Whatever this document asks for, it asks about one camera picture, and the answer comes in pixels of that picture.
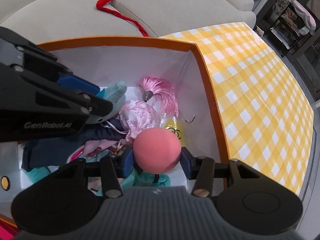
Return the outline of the pink fluffy cloth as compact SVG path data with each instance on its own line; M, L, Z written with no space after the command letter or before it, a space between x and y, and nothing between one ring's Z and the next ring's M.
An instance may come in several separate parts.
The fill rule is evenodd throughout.
M92 139L85 142L82 147L82 156L92 156L95 150L105 150L114 144L116 149L133 143L140 132L148 128L159 128L161 118L156 110L148 103L139 100L121 99L116 103L116 109L104 118L101 124L123 135L123 139Z

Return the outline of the beige sofa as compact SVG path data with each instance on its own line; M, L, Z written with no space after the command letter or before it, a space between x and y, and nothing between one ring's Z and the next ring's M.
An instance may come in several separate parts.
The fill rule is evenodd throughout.
M36 44L85 36L151 37L210 25L254 27L253 0L1 0L1 26Z

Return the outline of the black shelf unit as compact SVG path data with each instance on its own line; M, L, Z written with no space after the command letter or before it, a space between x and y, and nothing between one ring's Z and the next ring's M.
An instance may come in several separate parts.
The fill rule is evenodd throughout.
M319 0L268 0L257 25L319 99Z

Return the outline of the red ribbon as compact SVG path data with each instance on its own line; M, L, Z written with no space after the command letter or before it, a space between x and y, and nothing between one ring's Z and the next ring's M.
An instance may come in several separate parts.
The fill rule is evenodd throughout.
M125 20L134 25L143 37L149 37L149 27L147 27L145 22L141 21L138 14L134 12L138 7L144 7L144 5L142 5L144 2L144 0L98 0L95 7L99 11Z

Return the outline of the grey navy clothing bundle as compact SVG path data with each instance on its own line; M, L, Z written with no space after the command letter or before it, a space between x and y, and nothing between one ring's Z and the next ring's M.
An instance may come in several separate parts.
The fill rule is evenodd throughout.
M75 135L28 141L23 148L22 169L30 172L34 168L60 166L89 140L119 141L126 134L120 120L112 118L102 124L86 124Z

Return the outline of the yellow checkered tablecloth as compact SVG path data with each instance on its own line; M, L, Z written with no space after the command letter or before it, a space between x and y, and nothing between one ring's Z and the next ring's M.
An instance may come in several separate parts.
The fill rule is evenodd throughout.
M236 158L300 195L313 134L313 109L274 50L244 22L168 34L196 44L205 61L227 158Z

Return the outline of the pink sponge ball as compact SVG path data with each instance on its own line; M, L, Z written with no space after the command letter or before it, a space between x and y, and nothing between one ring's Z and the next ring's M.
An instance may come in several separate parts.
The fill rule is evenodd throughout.
M145 172L161 174L172 170L180 160L181 143L174 133L164 128L149 128L133 142L137 165Z

